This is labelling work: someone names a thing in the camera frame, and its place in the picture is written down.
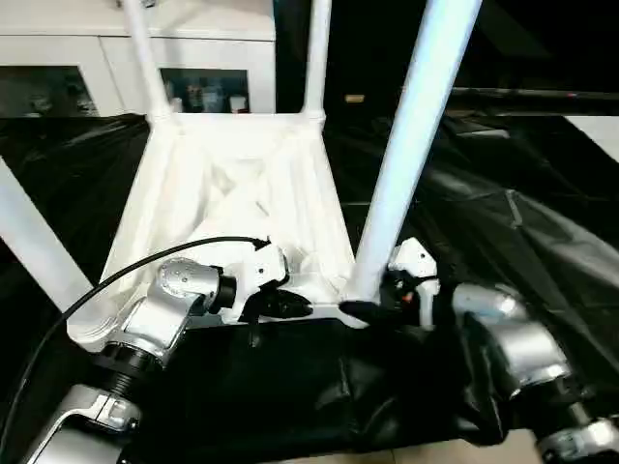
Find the white cabinet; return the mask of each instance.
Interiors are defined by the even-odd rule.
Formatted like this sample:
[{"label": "white cabinet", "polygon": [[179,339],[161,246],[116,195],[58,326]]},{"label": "white cabinet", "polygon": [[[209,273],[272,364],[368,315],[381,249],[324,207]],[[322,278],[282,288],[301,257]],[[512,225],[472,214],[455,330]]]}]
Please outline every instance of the white cabinet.
[{"label": "white cabinet", "polygon": [[[146,95],[129,38],[102,38],[125,109],[144,113]],[[253,113],[275,112],[275,43],[152,39],[169,98],[185,112],[229,112],[229,99],[249,100]]]},{"label": "white cabinet", "polygon": [[[275,112],[272,0],[159,0],[151,46],[170,99],[189,112]],[[0,117],[145,113],[115,0],[0,2]]]}]

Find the white metal pole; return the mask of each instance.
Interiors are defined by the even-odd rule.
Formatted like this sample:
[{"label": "white metal pole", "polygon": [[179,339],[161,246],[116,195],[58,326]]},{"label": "white metal pole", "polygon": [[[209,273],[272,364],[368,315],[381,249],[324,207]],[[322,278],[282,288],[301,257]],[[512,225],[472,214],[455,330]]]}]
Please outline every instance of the white metal pole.
[{"label": "white metal pole", "polygon": [[[92,288],[1,158],[0,237],[61,311]],[[110,310],[87,303],[69,319],[69,335],[82,345],[96,343],[112,326]]]},{"label": "white metal pole", "polygon": [[313,0],[309,25],[308,68],[303,112],[324,118],[323,98],[329,50],[331,0]]},{"label": "white metal pole", "polygon": [[482,0],[428,0],[369,207],[348,300],[377,301]]},{"label": "white metal pole", "polygon": [[144,7],[140,0],[124,0],[123,9],[150,104],[149,121],[169,119],[172,116],[172,109],[167,101],[162,75],[149,43],[150,35],[144,19]]}]

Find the floor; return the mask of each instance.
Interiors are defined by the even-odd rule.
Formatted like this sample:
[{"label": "floor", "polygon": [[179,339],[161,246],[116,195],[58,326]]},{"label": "floor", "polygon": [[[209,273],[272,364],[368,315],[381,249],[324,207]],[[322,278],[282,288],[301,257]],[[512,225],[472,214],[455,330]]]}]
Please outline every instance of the floor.
[{"label": "floor", "polygon": [[541,464],[533,436],[526,430],[510,433],[502,445],[477,448],[462,440],[368,454],[333,454],[284,461],[281,464]]}]

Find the black cable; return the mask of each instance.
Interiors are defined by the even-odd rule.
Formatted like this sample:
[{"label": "black cable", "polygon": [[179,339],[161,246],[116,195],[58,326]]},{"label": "black cable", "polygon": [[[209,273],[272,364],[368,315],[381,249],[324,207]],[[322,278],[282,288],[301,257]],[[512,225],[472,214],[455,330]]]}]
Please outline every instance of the black cable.
[{"label": "black cable", "polygon": [[221,242],[245,242],[245,243],[253,244],[256,248],[261,248],[268,244],[268,242],[264,240],[253,239],[250,237],[232,236],[232,237],[213,237],[209,239],[194,240],[193,242],[188,242],[186,244],[173,246],[172,248],[168,248],[168,249],[165,249],[164,251],[160,251],[158,253],[147,256],[146,258],[142,258],[139,261],[136,261],[135,263],[131,264],[130,266],[127,266],[126,268],[121,269],[117,273],[112,274],[110,277],[100,282],[95,287],[93,287],[92,290],[90,290],[83,297],[81,297],[79,300],[73,303],[69,307],[69,309],[67,309],[64,312],[60,316],[60,318],[47,330],[47,332],[45,333],[45,335],[39,342],[39,345],[37,345],[37,347],[33,351],[32,356],[30,357],[30,360],[28,361],[28,364],[26,364],[26,368],[23,370],[23,373],[21,374],[19,385],[15,392],[15,396],[11,400],[11,406],[9,407],[9,412],[4,421],[4,427],[2,430],[2,438],[0,440],[0,463],[4,462],[3,456],[6,451],[7,441],[9,439],[9,435],[10,435],[9,432],[11,431],[11,428],[15,422],[15,415],[17,414],[17,407],[19,406],[19,402],[21,400],[21,397],[23,396],[23,392],[25,390],[26,384],[28,383],[30,379],[30,374],[32,374],[32,370],[37,362],[37,359],[39,358],[39,355],[43,351],[45,344],[51,339],[54,333],[60,327],[62,327],[64,323],[67,322],[67,320],[71,316],[73,316],[89,300],[91,300],[98,293],[100,293],[102,290],[104,290],[106,287],[114,283],[119,278],[124,277],[129,273],[132,273],[136,269],[141,268],[142,266],[146,264],[152,263],[153,261],[157,261],[158,259],[164,258],[165,256],[169,256],[170,254],[177,253],[184,249],[200,247],[202,245],[209,245],[209,244],[215,244],[215,243],[221,243]]}]

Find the black plastic sheet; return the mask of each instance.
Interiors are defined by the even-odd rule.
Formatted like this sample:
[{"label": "black plastic sheet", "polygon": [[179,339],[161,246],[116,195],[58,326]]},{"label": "black plastic sheet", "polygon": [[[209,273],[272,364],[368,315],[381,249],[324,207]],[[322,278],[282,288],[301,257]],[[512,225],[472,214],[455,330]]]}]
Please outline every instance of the black plastic sheet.
[{"label": "black plastic sheet", "polygon": [[[328,120],[325,142],[356,246],[388,119]],[[142,118],[10,121],[0,153],[86,274],[106,258],[148,135]],[[595,393],[619,409],[619,164],[561,118],[445,120],[400,236],[418,237],[442,277],[517,288]],[[7,397],[56,310],[3,250],[0,327]],[[259,462],[465,438],[502,441],[517,426],[466,327],[354,331],[337,321],[192,331],[127,449],[132,462]],[[87,357],[59,333],[12,440],[24,451]]]},{"label": "black plastic sheet", "polygon": [[[327,128],[354,244],[388,132],[388,120]],[[563,118],[447,119],[400,233],[445,278],[516,288],[606,415],[619,410],[618,178],[619,164]]]}]

